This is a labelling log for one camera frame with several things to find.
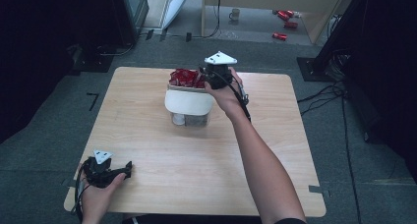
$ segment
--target wooden table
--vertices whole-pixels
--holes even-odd
[[[94,149],[113,152],[111,169],[134,164],[109,211],[259,215],[249,192],[230,121],[216,103],[208,126],[175,126],[164,97],[173,70],[118,68],[105,95],[81,162]],[[250,95],[252,122],[281,160],[307,216],[323,216],[318,186],[291,80],[240,73]],[[64,206],[74,205],[70,189]]]
[[[331,16],[343,0],[221,0],[224,7],[290,10],[302,13],[304,26],[312,43],[316,43]],[[206,6],[217,6],[218,0],[203,0],[202,35],[205,35]]]

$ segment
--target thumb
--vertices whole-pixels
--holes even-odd
[[[121,173],[117,175],[106,189],[110,190],[112,193],[115,192],[123,184],[125,177],[126,173]]]

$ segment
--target person's right hand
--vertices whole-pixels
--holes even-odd
[[[236,74],[236,71],[232,67],[229,67],[229,70],[233,77],[238,81],[238,83],[242,85],[242,80]],[[233,80],[231,85],[236,89],[237,92],[240,92],[238,83]],[[236,95],[229,86],[225,86],[224,88],[220,89],[212,89],[209,83],[205,82],[205,85],[206,92],[214,97],[218,106],[220,106],[220,108],[226,113],[227,117],[230,119],[235,116],[240,117],[241,115],[246,117],[238,99],[236,98]]]

